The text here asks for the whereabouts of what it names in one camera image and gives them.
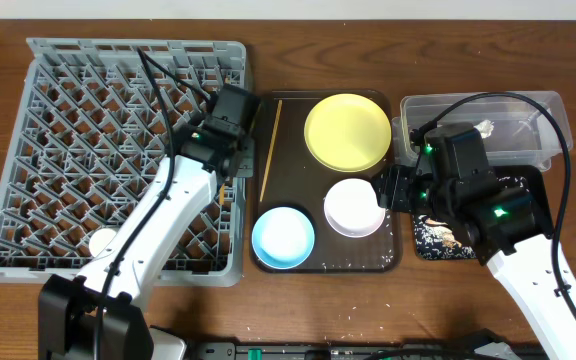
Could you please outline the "wooden chopstick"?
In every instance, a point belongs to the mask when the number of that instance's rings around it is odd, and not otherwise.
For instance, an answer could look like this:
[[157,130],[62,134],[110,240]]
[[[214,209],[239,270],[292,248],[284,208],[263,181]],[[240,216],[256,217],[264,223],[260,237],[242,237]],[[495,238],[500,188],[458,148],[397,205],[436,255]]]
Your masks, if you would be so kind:
[[267,157],[266,157],[266,161],[265,161],[265,165],[264,165],[264,172],[263,172],[263,178],[261,181],[261,188],[260,188],[260,194],[259,194],[259,202],[263,202],[264,199],[264,194],[265,194],[265,190],[267,187],[267,182],[268,182],[268,177],[269,177],[269,172],[270,172],[270,167],[271,167],[271,163],[272,163],[272,156],[273,156],[273,151],[274,151],[274,146],[275,146],[275,142],[276,142],[276,137],[277,137],[277,132],[278,132],[278,128],[279,128],[279,122],[280,122],[280,118],[281,118],[281,111],[282,111],[282,107],[283,107],[283,100],[279,99],[277,101],[276,104],[276,109],[275,109],[275,115],[274,115],[274,120],[273,120],[273,126],[272,126],[272,132],[271,132],[271,136],[270,136],[270,142],[269,142],[269,147],[268,147],[268,151],[267,151]]
[[[224,86],[223,86],[223,88],[222,88],[222,91],[223,91],[224,89],[227,90],[227,88],[228,88],[229,85],[230,85],[230,84],[229,84],[229,80],[226,80],[225,83],[224,83]],[[228,114],[228,113],[227,113],[227,110],[228,110],[228,101],[227,101],[227,100],[228,100],[227,95],[226,95],[226,98],[225,98],[224,100],[223,100],[223,99],[220,100],[220,102],[221,102],[221,105],[220,105],[220,115],[221,115],[222,119],[225,120],[225,121],[227,121],[227,119],[228,119],[228,115],[227,115],[227,114]],[[221,185],[221,187],[220,187],[220,190],[219,190],[219,205],[224,205],[224,204],[225,204],[225,188],[226,188],[226,185],[228,184],[228,182],[229,182],[230,180],[231,180],[230,176],[226,173],[226,174],[224,175],[223,183],[222,183],[222,185]]]

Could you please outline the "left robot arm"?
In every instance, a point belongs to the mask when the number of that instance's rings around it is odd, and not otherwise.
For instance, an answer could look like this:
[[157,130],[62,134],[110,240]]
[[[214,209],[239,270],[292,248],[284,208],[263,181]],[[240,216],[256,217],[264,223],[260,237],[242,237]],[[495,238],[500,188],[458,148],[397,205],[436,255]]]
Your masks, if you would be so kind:
[[144,311],[162,268],[224,181],[247,176],[254,141],[186,125],[146,194],[114,237],[73,279],[51,276],[38,297],[41,359],[181,359],[186,342],[150,327]]

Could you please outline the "white cup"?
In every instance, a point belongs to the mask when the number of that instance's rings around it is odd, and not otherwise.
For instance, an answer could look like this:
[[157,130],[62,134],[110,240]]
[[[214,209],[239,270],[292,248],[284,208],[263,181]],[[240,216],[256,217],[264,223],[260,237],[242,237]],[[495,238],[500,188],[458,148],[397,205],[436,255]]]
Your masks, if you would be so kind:
[[106,227],[97,229],[90,237],[89,251],[93,257],[97,257],[113,240],[117,234],[117,229]]

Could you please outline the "white tissue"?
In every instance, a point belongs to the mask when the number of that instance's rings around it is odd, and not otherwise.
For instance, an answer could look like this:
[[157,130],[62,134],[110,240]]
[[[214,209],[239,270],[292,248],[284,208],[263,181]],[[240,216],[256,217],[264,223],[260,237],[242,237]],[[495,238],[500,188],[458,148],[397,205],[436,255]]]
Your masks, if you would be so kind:
[[494,130],[494,123],[488,119],[483,120],[479,124],[475,125],[475,128],[479,131],[480,136],[483,139],[489,138]]

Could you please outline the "pink bowl with rice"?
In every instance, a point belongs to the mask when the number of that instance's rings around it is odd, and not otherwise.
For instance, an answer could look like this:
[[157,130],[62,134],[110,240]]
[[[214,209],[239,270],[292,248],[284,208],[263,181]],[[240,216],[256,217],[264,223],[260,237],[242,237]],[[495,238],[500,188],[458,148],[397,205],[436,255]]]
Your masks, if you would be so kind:
[[323,208],[328,224],[350,238],[371,235],[386,216],[371,184],[359,178],[344,179],[333,185],[324,198]]

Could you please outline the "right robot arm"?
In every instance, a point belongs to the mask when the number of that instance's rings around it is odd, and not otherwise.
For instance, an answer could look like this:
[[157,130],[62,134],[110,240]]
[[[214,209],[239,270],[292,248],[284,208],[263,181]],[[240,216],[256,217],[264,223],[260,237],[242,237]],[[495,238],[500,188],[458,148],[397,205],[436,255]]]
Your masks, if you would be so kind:
[[470,123],[429,131],[422,153],[429,173],[390,165],[371,179],[378,205],[447,224],[509,293],[546,355],[576,359],[576,279],[537,192],[499,179]]

